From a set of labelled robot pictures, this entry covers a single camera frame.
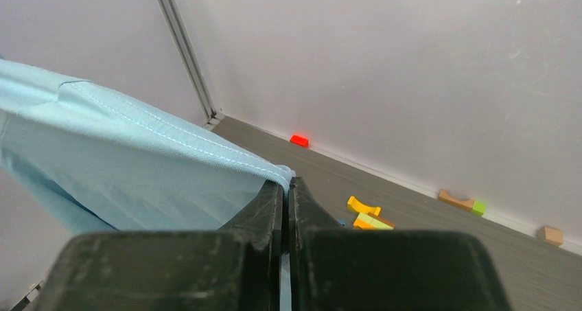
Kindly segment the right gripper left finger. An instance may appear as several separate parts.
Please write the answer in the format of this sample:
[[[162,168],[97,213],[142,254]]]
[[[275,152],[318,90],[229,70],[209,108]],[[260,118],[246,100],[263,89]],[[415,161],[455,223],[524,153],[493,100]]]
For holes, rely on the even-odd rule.
[[[58,256],[37,310],[278,310],[282,186],[215,231],[79,235]]]

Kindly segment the light blue printed t-shirt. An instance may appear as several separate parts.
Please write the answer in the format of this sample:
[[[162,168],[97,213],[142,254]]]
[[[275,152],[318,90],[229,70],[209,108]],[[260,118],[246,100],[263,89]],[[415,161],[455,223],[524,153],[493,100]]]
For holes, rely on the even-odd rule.
[[[123,93],[8,60],[1,167],[74,234],[217,229],[294,176]]]

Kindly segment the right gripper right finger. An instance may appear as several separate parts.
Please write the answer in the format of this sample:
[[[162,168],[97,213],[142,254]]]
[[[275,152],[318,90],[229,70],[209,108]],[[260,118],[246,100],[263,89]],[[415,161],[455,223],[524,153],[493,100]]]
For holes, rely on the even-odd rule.
[[[510,310],[484,245],[455,231],[340,225],[304,180],[289,190],[293,310]]]

